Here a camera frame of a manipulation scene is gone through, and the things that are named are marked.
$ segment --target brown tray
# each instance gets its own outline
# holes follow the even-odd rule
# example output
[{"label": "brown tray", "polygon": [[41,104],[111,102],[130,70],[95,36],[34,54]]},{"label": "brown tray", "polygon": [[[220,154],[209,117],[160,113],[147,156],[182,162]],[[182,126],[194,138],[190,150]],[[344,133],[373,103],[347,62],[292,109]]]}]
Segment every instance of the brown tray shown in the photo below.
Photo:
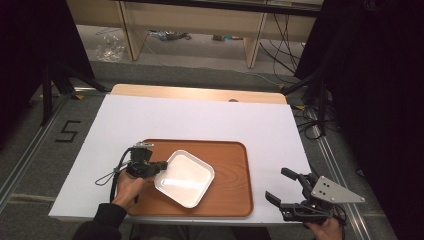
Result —
[{"label": "brown tray", "polygon": [[215,178],[199,204],[185,208],[148,184],[138,203],[128,214],[133,216],[245,217],[253,210],[252,189],[246,148],[239,142],[159,140],[153,143],[150,161],[167,160],[176,150],[185,150],[215,170]]}]

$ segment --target metal bracket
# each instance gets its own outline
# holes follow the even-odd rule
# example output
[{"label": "metal bracket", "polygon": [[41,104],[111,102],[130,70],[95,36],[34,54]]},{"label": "metal bracket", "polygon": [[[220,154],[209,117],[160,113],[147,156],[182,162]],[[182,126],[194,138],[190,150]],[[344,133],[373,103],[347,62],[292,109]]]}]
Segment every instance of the metal bracket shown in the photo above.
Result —
[{"label": "metal bracket", "polygon": [[363,203],[365,198],[340,186],[330,179],[321,176],[314,189],[312,196],[329,203]]},{"label": "metal bracket", "polygon": [[133,148],[152,148],[154,146],[153,143],[137,142]]}]

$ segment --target white tabletop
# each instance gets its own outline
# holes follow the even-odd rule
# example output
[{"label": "white tabletop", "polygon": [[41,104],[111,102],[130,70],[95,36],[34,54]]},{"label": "white tabletop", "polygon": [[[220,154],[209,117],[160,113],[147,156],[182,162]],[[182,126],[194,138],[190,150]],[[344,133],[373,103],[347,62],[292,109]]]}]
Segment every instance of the white tabletop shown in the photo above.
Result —
[{"label": "white tabletop", "polygon": [[247,150],[254,209],[245,218],[130,217],[131,222],[260,225],[284,223],[265,199],[270,191],[285,203],[304,200],[302,187],[280,174],[282,167],[309,173],[289,105],[107,95],[49,213],[60,220],[92,219],[109,201],[111,172],[124,151],[144,139],[237,141]]}]

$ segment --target human hand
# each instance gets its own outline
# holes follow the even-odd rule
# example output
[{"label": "human hand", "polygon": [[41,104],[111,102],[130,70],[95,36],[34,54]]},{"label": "human hand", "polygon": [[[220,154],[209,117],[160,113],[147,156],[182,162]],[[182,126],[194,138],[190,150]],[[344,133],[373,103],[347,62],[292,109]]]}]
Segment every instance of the human hand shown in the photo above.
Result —
[{"label": "human hand", "polygon": [[141,193],[146,184],[153,182],[153,180],[154,177],[146,179],[134,178],[127,171],[121,171],[118,178],[116,197],[112,203],[128,211],[135,204],[135,198]]},{"label": "human hand", "polygon": [[315,235],[316,240],[342,240],[342,231],[339,222],[330,218],[323,224],[304,223]]}]

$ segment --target white plastic container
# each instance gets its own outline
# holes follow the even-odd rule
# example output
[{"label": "white plastic container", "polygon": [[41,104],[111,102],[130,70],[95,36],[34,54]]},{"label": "white plastic container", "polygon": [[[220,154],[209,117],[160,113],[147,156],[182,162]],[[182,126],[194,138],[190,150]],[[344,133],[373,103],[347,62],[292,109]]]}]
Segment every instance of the white plastic container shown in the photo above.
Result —
[{"label": "white plastic container", "polygon": [[184,150],[175,151],[168,159],[168,168],[155,178],[155,187],[186,208],[193,208],[202,199],[215,177],[213,168]]}]

